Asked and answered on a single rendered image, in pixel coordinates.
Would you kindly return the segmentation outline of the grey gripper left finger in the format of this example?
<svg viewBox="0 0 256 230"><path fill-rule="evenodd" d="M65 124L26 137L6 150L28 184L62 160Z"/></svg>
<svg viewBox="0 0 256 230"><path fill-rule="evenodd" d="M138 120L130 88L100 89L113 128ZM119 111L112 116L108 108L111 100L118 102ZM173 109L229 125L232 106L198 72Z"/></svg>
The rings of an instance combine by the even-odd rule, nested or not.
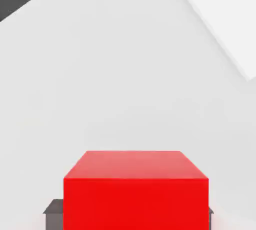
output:
<svg viewBox="0 0 256 230"><path fill-rule="evenodd" d="M53 199L43 214L45 230L63 230L63 199Z"/></svg>

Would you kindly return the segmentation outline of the small red cube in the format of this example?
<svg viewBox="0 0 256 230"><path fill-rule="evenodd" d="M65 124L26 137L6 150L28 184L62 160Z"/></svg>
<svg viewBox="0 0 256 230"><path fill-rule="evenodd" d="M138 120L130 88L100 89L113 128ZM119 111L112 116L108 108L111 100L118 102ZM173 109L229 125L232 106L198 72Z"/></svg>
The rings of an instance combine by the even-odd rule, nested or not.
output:
<svg viewBox="0 0 256 230"><path fill-rule="evenodd" d="M209 180L180 151L87 151L63 180L63 230L209 230Z"/></svg>

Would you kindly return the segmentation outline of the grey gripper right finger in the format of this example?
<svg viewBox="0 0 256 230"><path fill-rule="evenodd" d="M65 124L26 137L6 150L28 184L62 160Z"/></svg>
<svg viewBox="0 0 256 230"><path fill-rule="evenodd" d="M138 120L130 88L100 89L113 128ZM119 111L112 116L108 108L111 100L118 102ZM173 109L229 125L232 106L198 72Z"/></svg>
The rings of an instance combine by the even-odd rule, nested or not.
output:
<svg viewBox="0 0 256 230"><path fill-rule="evenodd" d="M209 228L208 230L212 230L212 215L214 214L213 210L209 208Z"/></svg>

